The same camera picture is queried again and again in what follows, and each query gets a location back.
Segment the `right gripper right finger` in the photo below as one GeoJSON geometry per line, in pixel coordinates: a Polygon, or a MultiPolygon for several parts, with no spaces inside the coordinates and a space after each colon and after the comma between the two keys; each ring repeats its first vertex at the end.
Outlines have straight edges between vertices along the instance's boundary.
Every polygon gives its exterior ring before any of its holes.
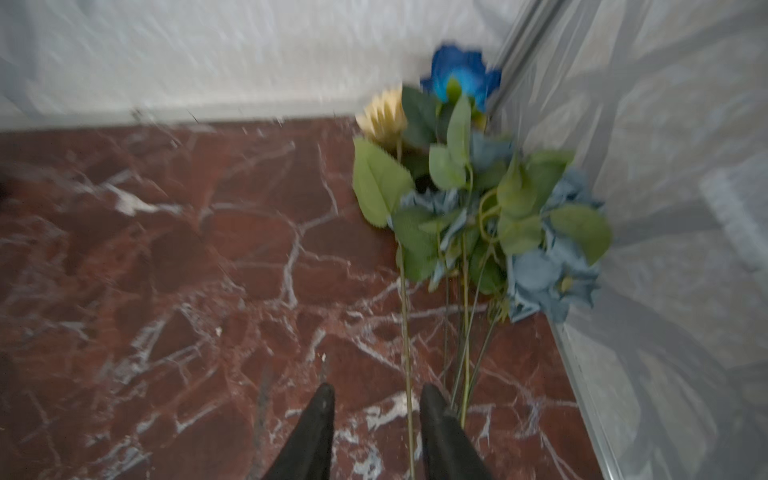
{"type": "Polygon", "coordinates": [[[490,471],[437,386],[423,386],[419,406],[426,478],[491,480],[490,471]]]}

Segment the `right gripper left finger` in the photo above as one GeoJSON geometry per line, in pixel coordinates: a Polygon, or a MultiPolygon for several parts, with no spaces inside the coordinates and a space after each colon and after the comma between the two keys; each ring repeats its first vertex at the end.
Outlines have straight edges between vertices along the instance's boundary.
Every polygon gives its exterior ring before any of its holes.
{"type": "Polygon", "coordinates": [[[322,383],[263,480],[328,480],[332,464],[335,390],[322,383]]]}

